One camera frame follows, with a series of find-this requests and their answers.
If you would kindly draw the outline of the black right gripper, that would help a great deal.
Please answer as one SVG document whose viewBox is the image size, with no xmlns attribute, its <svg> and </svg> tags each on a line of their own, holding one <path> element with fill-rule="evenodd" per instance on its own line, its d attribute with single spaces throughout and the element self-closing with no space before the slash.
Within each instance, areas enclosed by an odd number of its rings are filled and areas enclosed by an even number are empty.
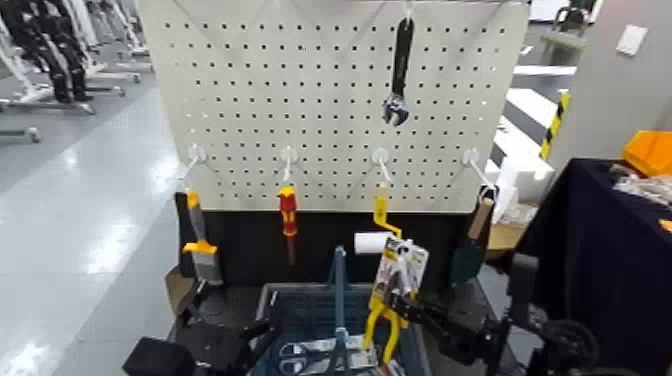
<svg viewBox="0 0 672 376">
<path fill-rule="evenodd" d="M 435 338 L 442 355 L 462 365 L 477 360 L 488 364 L 495 351 L 499 321 L 481 305 L 443 307 L 392 294 L 389 307 L 402 319 L 421 326 Z"/>
</svg>

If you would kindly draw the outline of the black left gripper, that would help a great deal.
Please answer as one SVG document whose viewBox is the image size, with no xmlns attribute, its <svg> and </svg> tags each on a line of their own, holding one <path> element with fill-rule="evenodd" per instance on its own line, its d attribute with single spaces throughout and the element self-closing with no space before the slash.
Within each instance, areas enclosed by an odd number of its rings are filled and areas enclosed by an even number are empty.
<svg viewBox="0 0 672 376">
<path fill-rule="evenodd" d="M 180 344 L 215 374 L 247 375 L 281 332 L 281 324 L 271 319 L 257 319 L 238 329 L 197 323 L 180 331 Z"/>
</svg>

